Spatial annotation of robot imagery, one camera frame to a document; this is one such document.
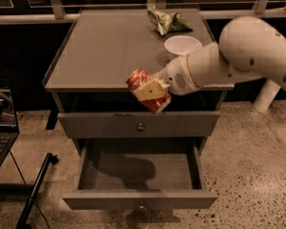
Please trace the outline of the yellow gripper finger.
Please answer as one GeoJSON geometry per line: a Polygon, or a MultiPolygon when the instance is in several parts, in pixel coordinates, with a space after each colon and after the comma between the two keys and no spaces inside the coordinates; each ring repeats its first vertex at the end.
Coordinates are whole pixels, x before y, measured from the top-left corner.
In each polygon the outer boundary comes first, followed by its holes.
{"type": "Polygon", "coordinates": [[[152,79],[133,91],[139,101],[153,100],[164,97],[170,85],[163,79],[152,79]]]}

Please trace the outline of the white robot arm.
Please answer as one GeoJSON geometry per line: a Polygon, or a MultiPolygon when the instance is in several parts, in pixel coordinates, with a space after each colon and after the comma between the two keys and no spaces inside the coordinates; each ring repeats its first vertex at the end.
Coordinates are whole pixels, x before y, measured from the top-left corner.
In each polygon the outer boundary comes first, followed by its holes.
{"type": "Polygon", "coordinates": [[[217,43],[178,56],[133,93],[140,101],[265,77],[286,92],[286,38],[263,20],[230,21],[217,43]]]}

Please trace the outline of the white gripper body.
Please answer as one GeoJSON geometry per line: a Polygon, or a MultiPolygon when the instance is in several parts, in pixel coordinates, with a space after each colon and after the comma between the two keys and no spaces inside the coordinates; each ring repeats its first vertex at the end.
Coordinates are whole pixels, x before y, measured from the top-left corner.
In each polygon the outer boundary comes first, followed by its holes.
{"type": "Polygon", "coordinates": [[[169,62],[163,70],[153,75],[168,84],[168,91],[172,94],[191,94],[199,89],[190,76],[187,59],[187,56],[178,56],[169,62]]]}

